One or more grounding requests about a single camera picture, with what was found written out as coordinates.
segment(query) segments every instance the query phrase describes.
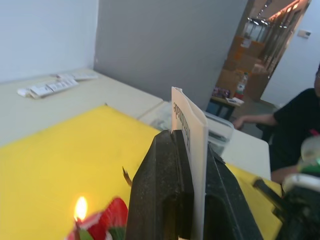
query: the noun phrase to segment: yellow board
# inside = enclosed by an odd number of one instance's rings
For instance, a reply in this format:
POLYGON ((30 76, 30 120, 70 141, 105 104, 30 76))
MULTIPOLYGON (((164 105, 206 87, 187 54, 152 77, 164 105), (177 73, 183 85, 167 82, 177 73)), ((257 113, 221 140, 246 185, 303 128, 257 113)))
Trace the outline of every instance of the yellow board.
MULTIPOLYGON (((88 215, 115 196, 129 204, 122 166, 134 176, 156 129, 101 106, 0 148, 0 239, 59 240, 74 225, 78 197, 88 215)), ((264 239, 274 239, 280 221, 255 190, 255 176, 235 174, 264 239)), ((279 193, 276 183, 267 182, 279 193)))
MULTIPOLYGON (((282 223, 272 213, 275 207, 271 202, 253 187, 257 176, 230 164, 227 164, 227 167, 235 175, 263 239, 274 240, 282 223)), ((279 184, 265 179, 264 182, 278 195, 281 194, 281 186, 279 184)))

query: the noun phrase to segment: white desk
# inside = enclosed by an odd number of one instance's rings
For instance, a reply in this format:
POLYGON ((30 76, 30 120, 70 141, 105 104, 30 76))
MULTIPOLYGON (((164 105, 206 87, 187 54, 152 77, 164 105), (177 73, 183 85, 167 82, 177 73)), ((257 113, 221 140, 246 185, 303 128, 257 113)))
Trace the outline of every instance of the white desk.
MULTIPOLYGON (((93 71, 81 69, 77 72, 93 71)), ((0 84, 0 146, 105 103, 137 119, 163 101, 101 74, 98 79, 81 81, 74 88, 41 99, 24 98, 17 94, 19 88, 54 80, 54 77, 47 76, 0 84)))
POLYGON ((226 163, 265 179, 271 179, 269 145, 261 139, 234 130, 221 157, 226 163))
MULTIPOLYGON (((151 125, 155 119, 161 119, 161 115, 168 111, 171 104, 163 102, 144 116, 139 118, 141 122, 151 125)), ((209 128, 214 128, 216 124, 208 119, 209 128)), ((243 169, 249 173, 271 179, 269 145, 256 137, 250 136, 244 132, 234 130, 229 144, 224 149, 221 156, 226 163, 243 169)))

